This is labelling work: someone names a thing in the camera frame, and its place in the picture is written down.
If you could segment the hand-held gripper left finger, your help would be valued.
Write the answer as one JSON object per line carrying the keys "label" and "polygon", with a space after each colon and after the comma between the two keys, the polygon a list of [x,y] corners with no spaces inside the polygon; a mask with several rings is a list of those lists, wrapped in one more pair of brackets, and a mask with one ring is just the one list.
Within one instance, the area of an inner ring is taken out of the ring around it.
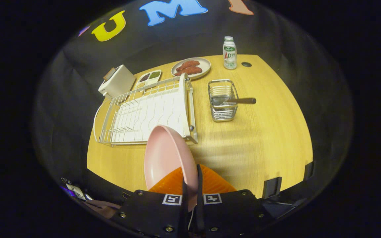
{"label": "hand-held gripper left finger", "polygon": [[136,190],[110,221],[136,237],[189,237],[189,194],[180,167],[174,169],[152,191]]}

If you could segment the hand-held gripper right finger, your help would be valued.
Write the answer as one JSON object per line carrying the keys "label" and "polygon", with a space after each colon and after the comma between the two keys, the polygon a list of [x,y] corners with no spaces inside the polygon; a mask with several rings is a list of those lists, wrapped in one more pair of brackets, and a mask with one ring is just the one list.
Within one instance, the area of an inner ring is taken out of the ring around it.
{"label": "hand-held gripper right finger", "polygon": [[195,207],[196,231],[206,238],[255,238],[274,217],[247,189],[228,193],[203,193],[203,172],[197,165],[198,193]]}

